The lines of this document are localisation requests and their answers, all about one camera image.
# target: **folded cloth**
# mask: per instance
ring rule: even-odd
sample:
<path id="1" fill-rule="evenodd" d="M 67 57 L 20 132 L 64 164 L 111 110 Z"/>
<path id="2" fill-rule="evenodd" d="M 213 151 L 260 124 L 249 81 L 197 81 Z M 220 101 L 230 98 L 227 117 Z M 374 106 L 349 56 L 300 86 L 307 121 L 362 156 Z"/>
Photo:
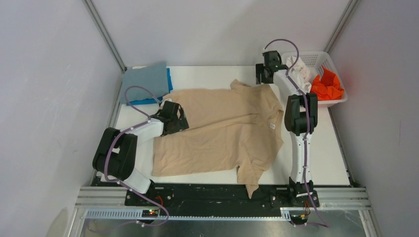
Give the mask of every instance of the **folded cloth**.
<path id="1" fill-rule="evenodd" d="M 126 103 L 125 90 L 132 85 L 142 86 L 151 91 L 156 97 L 168 94 L 166 67 L 166 62 L 163 62 L 145 68 L 126 70 L 122 76 L 120 103 Z M 147 91 L 138 88 L 129 90 L 126 95 L 130 102 L 153 98 Z"/>
<path id="2" fill-rule="evenodd" d="M 189 129 L 154 139 L 153 176 L 230 170 L 251 198 L 282 146 L 283 109 L 269 85 L 234 80 L 229 89 L 174 91 Z"/>
<path id="3" fill-rule="evenodd" d="M 316 93 L 319 100 L 340 100 L 344 90 L 340 87 L 339 78 L 337 75 L 327 70 L 323 65 L 323 76 L 320 80 L 320 75 L 317 75 L 313 80 L 311 93 Z"/>
<path id="4" fill-rule="evenodd" d="M 168 73 L 168 91 L 169 93 L 173 90 L 173 85 L 171 83 L 171 76 L 170 76 L 170 68 L 167 68 Z M 163 100 L 163 96 L 157 97 L 160 101 Z M 149 105 L 149 104 L 157 104 L 157 101 L 155 99 L 145 99 L 145 100 L 134 100 L 131 101 L 132 105 Z"/>
<path id="5" fill-rule="evenodd" d="M 290 56 L 287 58 L 286 65 L 291 67 L 295 62 L 296 57 Z M 297 85 L 305 92 L 310 92 L 311 89 L 311 72 L 310 69 L 305 65 L 301 58 L 297 60 L 297 63 L 291 68 L 290 76 L 297 83 Z"/>

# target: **white cloth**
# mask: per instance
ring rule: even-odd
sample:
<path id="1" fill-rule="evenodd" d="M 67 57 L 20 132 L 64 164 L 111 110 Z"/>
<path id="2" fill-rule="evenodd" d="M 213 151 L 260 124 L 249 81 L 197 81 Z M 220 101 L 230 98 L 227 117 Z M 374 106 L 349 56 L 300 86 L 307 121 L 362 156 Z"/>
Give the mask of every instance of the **white cloth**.
<path id="1" fill-rule="evenodd" d="M 287 58 L 286 65 L 290 67 L 296 60 L 296 57 L 291 56 Z M 305 92 L 309 93 L 311 90 L 311 72 L 306 64 L 299 58 L 297 63 L 291 68 L 290 76 L 297 83 L 297 85 Z"/>

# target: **blue-gray folded cloth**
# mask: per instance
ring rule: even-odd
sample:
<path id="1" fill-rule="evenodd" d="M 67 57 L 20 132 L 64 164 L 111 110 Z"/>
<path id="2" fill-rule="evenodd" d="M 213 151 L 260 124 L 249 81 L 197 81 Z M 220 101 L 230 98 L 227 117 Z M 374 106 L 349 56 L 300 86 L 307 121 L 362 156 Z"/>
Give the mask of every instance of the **blue-gray folded cloth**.
<path id="1" fill-rule="evenodd" d="M 167 95 L 168 91 L 168 75 L 166 70 L 166 62 L 158 63 L 140 69 L 130 69 L 125 71 L 122 76 L 120 103 L 126 103 L 125 90 L 132 85 L 142 86 L 156 97 Z M 128 101 L 151 99 L 152 96 L 145 90 L 140 88 L 132 88 L 126 94 Z"/>

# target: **perforated metal strip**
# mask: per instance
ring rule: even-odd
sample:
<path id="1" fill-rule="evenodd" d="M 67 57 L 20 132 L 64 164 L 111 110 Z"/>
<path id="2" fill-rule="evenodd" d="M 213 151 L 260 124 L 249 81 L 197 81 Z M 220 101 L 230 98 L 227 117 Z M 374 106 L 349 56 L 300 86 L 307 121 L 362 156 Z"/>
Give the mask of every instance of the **perforated metal strip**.
<path id="1" fill-rule="evenodd" d="M 150 217 L 142 217 L 143 209 L 90 209 L 87 211 L 87 219 L 119 219 L 119 220 L 149 220 Z M 278 217 L 201 217 L 201 216 L 171 216 L 171 220 L 203 220 L 203 221 L 290 221 L 290 212 L 281 211 Z"/>

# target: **blue cloth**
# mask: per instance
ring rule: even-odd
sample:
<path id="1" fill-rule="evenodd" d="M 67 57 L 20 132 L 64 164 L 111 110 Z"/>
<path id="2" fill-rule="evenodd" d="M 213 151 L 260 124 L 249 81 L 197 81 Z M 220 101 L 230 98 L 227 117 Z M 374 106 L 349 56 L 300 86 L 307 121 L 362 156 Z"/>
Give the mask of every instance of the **blue cloth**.
<path id="1" fill-rule="evenodd" d="M 157 97 L 162 97 L 169 93 L 166 62 L 158 63 L 140 69 L 130 69 L 125 71 L 122 77 L 120 103 L 126 103 L 125 91 L 133 85 L 142 86 Z M 152 99 L 152 96 L 145 90 L 133 88 L 126 94 L 128 101 Z"/>
<path id="2" fill-rule="evenodd" d="M 171 76 L 170 76 L 170 68 L 167 68 L 167 73 L 168 73 L 168 88 L 169 88 L 169 93 L 173 90 L 173 85 L 171 83 Z M 161 97 L 157 97 L 160 101 L 163 100 L 163 96 Z M 145 99 L 145 100 L 135 100 L 135 101 L 131 101 L 132 105 L 149 105 L 149 104 L 157 104 L 157 102 L 154 99 Z"/>

